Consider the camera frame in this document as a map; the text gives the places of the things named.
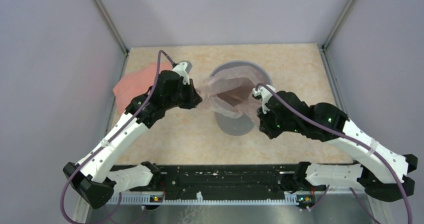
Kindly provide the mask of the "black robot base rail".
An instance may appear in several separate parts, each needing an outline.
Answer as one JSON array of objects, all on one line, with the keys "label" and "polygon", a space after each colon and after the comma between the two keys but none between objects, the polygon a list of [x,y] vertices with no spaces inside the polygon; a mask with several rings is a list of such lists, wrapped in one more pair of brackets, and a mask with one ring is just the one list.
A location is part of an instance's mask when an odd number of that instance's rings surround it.
[{"label": "black robot base rail", "polygon": [[201,193],[206,201],[282,200],[288,194],[324,191],[301,181],[298,164],[157,165],[147,186],[131,192],[160,192],[167,201],[194,200]]}]

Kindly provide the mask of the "translucent pink trash bag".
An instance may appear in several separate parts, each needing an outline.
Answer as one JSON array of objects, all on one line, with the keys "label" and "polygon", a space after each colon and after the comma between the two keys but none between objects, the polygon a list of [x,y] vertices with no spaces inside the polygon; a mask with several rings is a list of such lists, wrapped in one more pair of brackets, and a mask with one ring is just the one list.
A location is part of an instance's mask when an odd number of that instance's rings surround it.
[{"label": "translucent pink trash bag", "polygon": [[259,83],[271,85],[272,81],[267,73],[253,66],[243,65],[218,71],[196,88],[203,98],[199,107],[210,108],[231,119],[246,115],[259,126],[257,109],[261,107],[261,102],[252,96],[253,89]]}]

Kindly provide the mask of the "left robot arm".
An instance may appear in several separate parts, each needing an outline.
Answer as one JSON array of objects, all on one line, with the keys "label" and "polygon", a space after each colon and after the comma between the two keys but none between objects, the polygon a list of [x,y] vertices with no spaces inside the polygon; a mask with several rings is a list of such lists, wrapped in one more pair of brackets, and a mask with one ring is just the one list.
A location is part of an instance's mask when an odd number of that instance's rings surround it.
[{"label": "left robot arm", "polygon": [[150,162],[117,171],[112,167],[139,136],[165,116],[166,111],[173,108],[190,110],[201,102],[185,70],[161,71],[156,85],[130,101],[117,124],[95,149],[77,163],[67,163],[63,173],[93,209],[103,207],[114,194],[135,187],[156,190],[161,178],[157,175],[159,169]]}]

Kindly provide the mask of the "grey plastic trash bin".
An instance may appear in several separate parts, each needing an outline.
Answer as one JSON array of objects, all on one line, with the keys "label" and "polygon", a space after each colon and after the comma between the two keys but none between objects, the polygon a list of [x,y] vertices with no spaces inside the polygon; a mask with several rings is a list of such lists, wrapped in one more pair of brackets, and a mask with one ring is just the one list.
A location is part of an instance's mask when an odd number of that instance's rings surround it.
[{"label": "grey plastic trash bin", "polygon": [[[239,67],[239,66],[252,66],[258,70],[261,70],[263,73],[267,73],[261,66],[249,62],[246,60],[233,60],[226,62],[224,64],[221,64],[218,66],[209,77],[212,77],[217,72],[233,68],[233,67]],[[232,119],[229,117],[225,117],[222,114],[214,112],[215,120],[219,128],[226,134],[232,135],[232,136],[243,136],[247,133],[249,133],[256,125],[250,120],[246,115],[243,115],[239,118]]]}]

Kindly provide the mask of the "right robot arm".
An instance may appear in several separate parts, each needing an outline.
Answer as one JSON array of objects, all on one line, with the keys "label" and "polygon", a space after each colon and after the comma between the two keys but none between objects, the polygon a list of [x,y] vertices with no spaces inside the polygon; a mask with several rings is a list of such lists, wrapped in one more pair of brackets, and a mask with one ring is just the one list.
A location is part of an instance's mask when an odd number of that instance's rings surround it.
[{"label": "right robot arm", "polygon": [[259,130],[270,139],[296,133],[336,147],[353,159],[351,164],[300,162],[292,176],[295,190],[346,187],[384,202],[414,194],[415,181],[408,174],[416,170],[418,158],[384,147],[338,107],[327,102],[308,105],[293,92],[277,92],[269,85],[254,88],[252,95],[261,101]]}]

